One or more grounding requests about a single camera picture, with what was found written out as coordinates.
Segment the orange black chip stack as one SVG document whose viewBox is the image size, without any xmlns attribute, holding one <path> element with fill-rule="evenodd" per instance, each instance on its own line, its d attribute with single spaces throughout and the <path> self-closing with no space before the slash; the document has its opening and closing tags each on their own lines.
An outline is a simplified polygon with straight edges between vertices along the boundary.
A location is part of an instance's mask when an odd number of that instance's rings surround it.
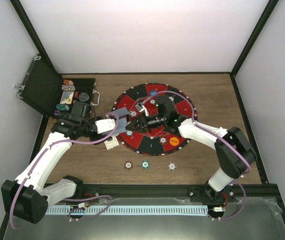
<svg viewBox="0 0 285 240">
<path fill-rule="evenodd" d="M 133 168 L 133 164 L 132 164 L 130 161 L 127 161 L 127 162 L 124 164 L 124 167 L 125 167 L 125 169 L 130 170 L 130 169 Z"/>
</svg>

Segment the blue green chip stack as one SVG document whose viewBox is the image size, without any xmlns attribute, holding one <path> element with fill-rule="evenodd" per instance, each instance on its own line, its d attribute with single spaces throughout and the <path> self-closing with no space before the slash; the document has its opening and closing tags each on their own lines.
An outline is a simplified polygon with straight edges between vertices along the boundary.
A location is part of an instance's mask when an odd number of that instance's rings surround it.
<svg viewBox="0 0 285 240">
<path fill-rule="evenodd" d="M 148 161 L 143 161 L 143 162 L 141 163 L 141 167 L 142 167 L 143 169 L 148 169 L 148 168 L 150 167 L 150 163 L 149 163 Z"/>
</svg>

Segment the purple white chip stack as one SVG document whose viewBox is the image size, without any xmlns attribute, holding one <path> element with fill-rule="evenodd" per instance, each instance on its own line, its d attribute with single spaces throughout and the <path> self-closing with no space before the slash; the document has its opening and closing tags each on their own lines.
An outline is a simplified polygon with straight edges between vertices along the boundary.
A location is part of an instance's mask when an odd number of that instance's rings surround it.
<svg viewBox="0 0 285 240">
<path fill-rule="evenodd" d="M 174 170 L 176 170 L 176 168 L 177 168 L 177 166 L 176 166 L 176 164 L 174 162 L 170 162 L 168 164 L 168 169 L 169 170 L 174 171 Z"/>
</svg>

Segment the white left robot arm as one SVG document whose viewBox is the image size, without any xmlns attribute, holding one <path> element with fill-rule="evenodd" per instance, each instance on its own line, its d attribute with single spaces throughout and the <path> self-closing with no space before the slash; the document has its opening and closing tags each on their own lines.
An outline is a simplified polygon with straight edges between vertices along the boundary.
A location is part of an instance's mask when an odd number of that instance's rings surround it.
<svg viewBox="0 0 285 240">
<path fill-rule="evenodd" d="M 15 218 L 37 224 L 49 207 L 61 201 L 81 201 L 85 190 L 79 186 L 80 179 L 67 176 L 49 187 L 45 187 L 45 183 L 73 144 L 101 143 L 115 133 L 119 122 L 120 116 L 116 112 L 89 119 L 89 108 L 81 102 L 76 102 L 70 113 L 57 120 L 44 146 L 28 167 L 14 181 L 6 180 L 1 186 L 10 226 L 19 229 Z"/>
</svg>

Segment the dealt blue card seat four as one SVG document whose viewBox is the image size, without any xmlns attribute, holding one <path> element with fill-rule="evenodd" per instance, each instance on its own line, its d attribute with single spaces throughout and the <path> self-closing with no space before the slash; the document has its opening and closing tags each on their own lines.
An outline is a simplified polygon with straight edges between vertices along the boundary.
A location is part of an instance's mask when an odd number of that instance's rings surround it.
<svg viewBox="0 0 285 240">
<path fill-rule="evenodd" d="M 126 115 L 129 114 L 128 110 L 126 107 L 122 107 L 122 108 L 119 108 L 119 109 L 116 109 L 114 111 L 111 112 L 113 115 L 116 114 L 119 118 L 122 118 Z"/>
</svg>

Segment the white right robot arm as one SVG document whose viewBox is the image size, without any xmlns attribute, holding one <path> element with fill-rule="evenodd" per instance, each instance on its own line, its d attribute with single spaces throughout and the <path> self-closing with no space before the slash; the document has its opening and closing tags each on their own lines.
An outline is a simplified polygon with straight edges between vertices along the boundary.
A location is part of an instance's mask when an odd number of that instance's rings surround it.
<svg viewBox="0 0 285 240">
<path fill-rule="evenodd" d="M 241 129 L 212 127 L 180 114 L 166 95 L 158 96 L 155 106 L 157 113 L 149 115 L 144 104 L 138 103 L 136 108 L 141 115 L 135 117 L 126 130 L 146 133 L 164 127 L 171 134 L 197 141 L 215 150 L 219 168 L 203 187 L 209 201 L 217 201 L 226 186 L 252 171 L 251 165 L 256 161 L 257 153 Z"/>
</svg>

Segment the orange big blind button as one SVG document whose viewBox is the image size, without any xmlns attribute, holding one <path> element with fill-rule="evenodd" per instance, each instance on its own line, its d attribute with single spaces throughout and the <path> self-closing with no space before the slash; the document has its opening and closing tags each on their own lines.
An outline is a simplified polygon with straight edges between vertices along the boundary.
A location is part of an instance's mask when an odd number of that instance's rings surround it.
<svg viewBox="0 0 285 240">
<path fill-rule="evenodd" d="M 177 138 L 177 137 L 171 137 L 171 138 L 169 139 L 169 143 L 170 143 L 172 146 L 176 147 L 176 146 L 178 146 L 178 145 L 180 144 L 180 139 Z"/>
</svg>

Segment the blue green chips seat two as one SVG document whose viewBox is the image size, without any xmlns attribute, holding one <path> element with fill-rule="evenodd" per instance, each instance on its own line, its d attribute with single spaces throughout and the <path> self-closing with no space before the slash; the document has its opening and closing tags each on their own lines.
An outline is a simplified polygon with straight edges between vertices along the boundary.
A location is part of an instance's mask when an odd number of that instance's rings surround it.
<svg viewBox="0 0 285 240">
<path fill-rule="evenodd" d="M 132 136 L 132 135 L 133 135 L 133 132 L 132 132 L 132 131 L 130 131 L 130 130 L 127 130 L 127 131 L 126 131 L 126 135 L 130 137 L 130 136 Z"/>
</svg>

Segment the purple white chips seat four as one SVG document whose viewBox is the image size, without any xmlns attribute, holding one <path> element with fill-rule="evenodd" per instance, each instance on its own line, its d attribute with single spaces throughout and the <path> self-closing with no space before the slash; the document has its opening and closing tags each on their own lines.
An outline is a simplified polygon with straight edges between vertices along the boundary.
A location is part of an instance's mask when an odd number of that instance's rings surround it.
<svg viewBox="0 0 285 240">
<path fill-rule="evenodd" d="M 131 111 L 129 112 L 129 116 L 130 116 L 131 118 L 135 118 L 135 117 L 137 117 L 137 115 L 138 115 L 138 113 L 137 113 L 135 110 L 131 110 Z"/>
</svg>

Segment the blue small blind button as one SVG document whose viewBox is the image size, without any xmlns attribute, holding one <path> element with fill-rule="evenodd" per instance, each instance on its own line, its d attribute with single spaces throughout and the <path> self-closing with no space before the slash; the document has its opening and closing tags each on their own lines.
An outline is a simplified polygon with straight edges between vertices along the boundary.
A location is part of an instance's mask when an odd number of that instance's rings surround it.
<svg viewBox="0 0 285 240">
<path fill-rule="evenodd" d="M 149 92 L 149 95 L 150 95 L 150 96 L 157 96 L 157 95 L 158 95 L 158 91 L 157 91 L 157 90 L 151 90 L 151 91 Z"/>
</svg>

